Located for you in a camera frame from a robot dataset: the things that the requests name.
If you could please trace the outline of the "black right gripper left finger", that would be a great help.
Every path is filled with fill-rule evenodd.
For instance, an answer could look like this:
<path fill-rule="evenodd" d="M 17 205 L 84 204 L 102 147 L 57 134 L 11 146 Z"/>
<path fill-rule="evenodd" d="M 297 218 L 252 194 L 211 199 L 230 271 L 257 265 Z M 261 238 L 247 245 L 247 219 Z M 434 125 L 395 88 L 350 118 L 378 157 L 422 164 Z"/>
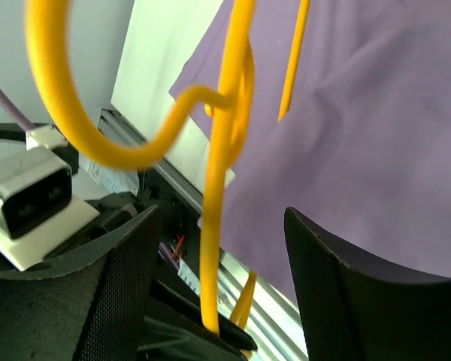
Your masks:
<path fill-rule="evenodd" d="M 161 229 L 153 206 L 34 271 L 0 272 L 0 360 L 133 360 Z"/>

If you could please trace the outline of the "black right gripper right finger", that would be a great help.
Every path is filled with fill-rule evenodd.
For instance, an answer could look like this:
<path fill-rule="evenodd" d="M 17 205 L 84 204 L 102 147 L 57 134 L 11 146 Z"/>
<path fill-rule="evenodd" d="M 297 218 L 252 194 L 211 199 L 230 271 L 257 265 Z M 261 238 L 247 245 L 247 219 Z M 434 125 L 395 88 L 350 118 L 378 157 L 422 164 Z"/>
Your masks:
<path fill-rule="evenodd" d="M 451 360 L 451 278 L 375 256 L 295 208 L 283 225 L 311 360 Z"/>

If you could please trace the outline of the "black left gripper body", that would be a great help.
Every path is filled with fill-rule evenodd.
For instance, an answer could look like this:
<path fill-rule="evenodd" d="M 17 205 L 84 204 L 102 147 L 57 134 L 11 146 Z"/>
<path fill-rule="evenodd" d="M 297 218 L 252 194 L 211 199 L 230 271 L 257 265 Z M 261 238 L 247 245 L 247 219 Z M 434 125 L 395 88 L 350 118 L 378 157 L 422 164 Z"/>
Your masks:
<path fill-rule="evenodd" d="M 219 334 L 201 321 L 199 297 L 179 278 L 153 280 L 137 360 L 245 360 L 257 351 L 253 338 L 224 316 Z"/>

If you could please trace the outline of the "purple trousers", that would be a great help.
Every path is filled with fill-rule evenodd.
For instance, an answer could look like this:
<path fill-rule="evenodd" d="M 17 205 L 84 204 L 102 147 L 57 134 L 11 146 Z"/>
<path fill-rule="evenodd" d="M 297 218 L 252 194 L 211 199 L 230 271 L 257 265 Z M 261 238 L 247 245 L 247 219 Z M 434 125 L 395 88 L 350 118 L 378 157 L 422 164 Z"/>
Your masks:
<path fill-rule="evenodd" d="M 260 1 L 256 90 L 222 248 L 295 298 L 288 207 L 399 265 L 451 278 L 451 1 L 314 1 L 279 117 L 297 1 Z"/>

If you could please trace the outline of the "orange plastic hanger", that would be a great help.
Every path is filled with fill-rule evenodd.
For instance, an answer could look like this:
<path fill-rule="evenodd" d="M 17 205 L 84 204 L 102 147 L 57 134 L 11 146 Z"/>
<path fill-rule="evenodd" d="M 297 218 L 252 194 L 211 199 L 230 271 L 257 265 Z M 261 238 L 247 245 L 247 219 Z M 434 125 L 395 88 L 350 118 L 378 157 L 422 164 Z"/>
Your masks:
<path fill-rule="evenodd" d="M 198 103 L 210 107 L 213 126 L 203 194 L 199 280 L 201 321 L 219 333 L 217 310 L 219 234 L 227 170 L 238 158 L 247 136 L 254 88 L 249 31 L 256 4 L 236 1 L 222 55 L 216 89 L 191 86 L 177 98 L 156 137 L 140 147 L 109 141 L 88 118 L 68 66 L 68 1 L 26 4 L 26 45 L 41 99 L 65 138 L 91 160 L 119 170 L 141 170 L 158 162 L 174 145 L 189 112 Z"/>

